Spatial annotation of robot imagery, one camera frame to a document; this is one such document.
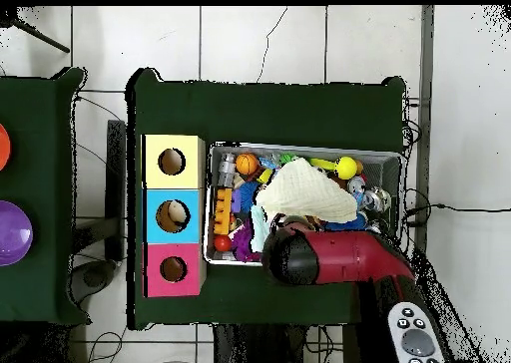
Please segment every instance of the dark green tablecloth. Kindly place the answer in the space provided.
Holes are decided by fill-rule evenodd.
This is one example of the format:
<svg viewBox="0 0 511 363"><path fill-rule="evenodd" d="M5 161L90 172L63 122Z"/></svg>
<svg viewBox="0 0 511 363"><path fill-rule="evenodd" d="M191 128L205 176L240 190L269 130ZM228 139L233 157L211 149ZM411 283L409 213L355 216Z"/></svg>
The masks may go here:
<svg viewBox="0 0 511 363"><path fill-rule="evenodd" d="M140 135L183 134L214 141L402 151L404 83L230 85L163 82L154 70L137 71L127 87L129 109L129 232L136 234L135 272L128 314L135 327L149 322L328 324L357 321L351 284L288 287L258 267L209 265L200 296L144 298L141 289L142 225Z"/></svg>
<svg viewBox="0 0 511 363"><path fill-rule="evenodd" d="M76 324L87 315L68 298L72 240L71 108L83 79L0 77L0 124L12 154L0 172L0 199L30 217L34 241L18 263L0 267L0 320Z"/></svg>

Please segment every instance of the purple toy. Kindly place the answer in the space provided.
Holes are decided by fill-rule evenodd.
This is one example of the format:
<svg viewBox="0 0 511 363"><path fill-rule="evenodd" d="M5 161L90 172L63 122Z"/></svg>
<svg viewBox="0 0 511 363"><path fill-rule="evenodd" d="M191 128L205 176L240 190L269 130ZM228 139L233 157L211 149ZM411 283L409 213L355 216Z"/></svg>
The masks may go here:
<svg viewBox="0 0 511 363"><path fill-rule="evenodd" d="M231 212L239 213L242 210L242 192L239 188L233 191L233 197L231 201Z"/></svg>
<svg viewBox="0 0 511 363"><path fill-rule="evenodd" d="M0 200L0 266L21 260L32 238L32 224L25 212L10 201Z"/></svg>
<svg viewBox="0 0 511 363"><path fill-rule="evenodd" d="M260 260L260 253L253 253L251 250L251 240L254 236L250 219L246 219L244 226L233 236L232 248L236 260L241 262L253 262Z"/></svg>

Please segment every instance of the blue block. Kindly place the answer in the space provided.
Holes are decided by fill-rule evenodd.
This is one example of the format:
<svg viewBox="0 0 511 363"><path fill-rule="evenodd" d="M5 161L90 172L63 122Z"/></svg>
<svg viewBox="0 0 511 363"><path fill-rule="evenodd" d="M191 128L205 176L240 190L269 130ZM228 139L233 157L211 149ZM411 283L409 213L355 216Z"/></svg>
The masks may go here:
<svg viewBox="0 0 511 363"><path fill-rule="evenodd" d="M156 221L156 213L166 200L179 200L188 209L190 220L179 232L166 232ZM149 244L199 243L201 222L199 217L200 195L197 189L148 189L147 191L147 241Z"/></svg>

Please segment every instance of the remote control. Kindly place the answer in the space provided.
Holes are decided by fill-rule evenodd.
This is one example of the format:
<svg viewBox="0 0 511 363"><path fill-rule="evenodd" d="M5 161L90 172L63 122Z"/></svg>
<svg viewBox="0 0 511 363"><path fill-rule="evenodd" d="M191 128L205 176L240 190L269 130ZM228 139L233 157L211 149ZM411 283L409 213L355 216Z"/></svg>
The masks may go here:
<svg viewBox="0 0 511 363"><path fill-rule="evenodd" d="M431 323L416 304L394 305L388 327L399 363L445 363Z"/></svg>

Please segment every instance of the purple plate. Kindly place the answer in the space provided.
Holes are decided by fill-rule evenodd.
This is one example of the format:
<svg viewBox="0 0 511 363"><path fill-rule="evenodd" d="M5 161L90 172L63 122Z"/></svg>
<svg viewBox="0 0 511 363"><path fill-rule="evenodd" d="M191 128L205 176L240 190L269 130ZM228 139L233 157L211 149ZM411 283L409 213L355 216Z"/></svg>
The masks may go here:
<svg viewBox="0 0 511 363"><path fill-rule="evenodd" d="M0 200L0 266L23 259L32 244L30 219L16 204Z"/></svg>

